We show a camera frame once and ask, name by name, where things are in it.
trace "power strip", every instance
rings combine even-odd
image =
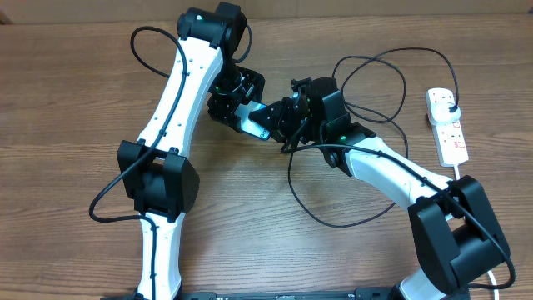
[[[446,111],[443,112],[438,109],[443,103],[455,103],[453,93],[445,88],[432,88],[426,94],[426,102],[428,118],[432,124],[436,151],[441,166],[454,167],[466,162],[468,152],[466,151],[465,136],[458,119],[461,113],[449,112],[446,114]],[[435,120],[436,110],[440,111],[437,120]]]

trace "white power cable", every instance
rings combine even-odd
[[[453,171],[456,174],[456,180],[459,180],[461,175],[459,174],[459,166],[453,165]],[[489,279],[491,280],[492,285],[496,285],[496,278],[494,277],[494,273],[492,273],[492,270],[489,270],[489,272],[486,273],[489,276]],[[494,300],[500,300],[500,291],[497,289],[493,290],[494,292]]]

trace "robotic arm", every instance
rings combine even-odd
[[[182,222],[194,204],[200,184],[188,161],[189,150],[207,93],[212,94],[207,106],[213,120],[262,140],[273,138],[285,143],[284,148],[313,142],[331,167],[370,183],[409,213],[421,269],[397,284],[388,296],[390,299],[453,297],[469,282],[502,263],[501,255],[487,237],[468,222],[452,232],[446,220],[463,216],[434,188],[384,154],[455,197],[509,255],[506,239],[481,185],[468,176],[452,181],[429,172],[392,151],[371,130],[352,123],[335,79],[293,81],[291,97],[268,106],[261,104],[263,76],[238,67],[232,60],[246,25],[240,8],[224,2],[214,13],[190,8],[183,14],[178,35],[188,73],[183,74],[181,56],[177,55],[150,122],[137,142],[122,141],[118,149],[117,159],[124,172],[156,141],[182,76],[187,76],[176,112],[153,155],[123,179],[134,208],[153,220],[158,231],[155,274],[151,274],[152,231],[149,223],[142,222],[143,267],[136,299],[156,298],[152,295],[154,277],[158,299],[180,297],[178,257]]]

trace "wooden tabletop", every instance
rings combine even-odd
[[[174,22],[0,26],[1,299],[97,299],[138,285],[139,223],[97,223],[87,209],[118,173],[119,143],[135,141],[165,86],[130,53],[130,34],[141,25],[176,31]],[[412,46],[442,51],[461,90],[471,158],[461,173],[483,184],[511,245],[518,279],[502,297],[531,298],[531,16],[303,18],[251,20],[251,26],[252,50],[242,65],[265,76],[265,103],[291,95],[293,78],[331,76],[346,55]],[[247,37],[237,55],[246,43]],[[170,70],[176,50],[165,37],[143,33],[137,48],[155,68]],[[410,158],[452,177],[438,163],[424,100],[428,88],[453,88],[446,65],[428,52],[386,59],[406,75],[406,105],[396,121],[409,138]],[[354,67],[347,63],[338,77]],[[390,116],[401,90],[397,74],[371,65],[349,83],[346,99]],[[363,124],[404,152],[392,125]],[[201,187],[182,234],[184,291],[350,290],[392,286],[417,270],[404,211],[394,207],[349,229],[318,224],[291,195],[280,146],[233,132],[202,111],[191,155]],[[293,170],[302,201],[328,222],[368,218],[391,203],[330,169],[318,151],[298,153]],[[97,213],[131,214],[132,207],[119,184]],[[508,278],[504,266],[495,274],[499,283]],[[474,295],[491,298],[487,291]]]

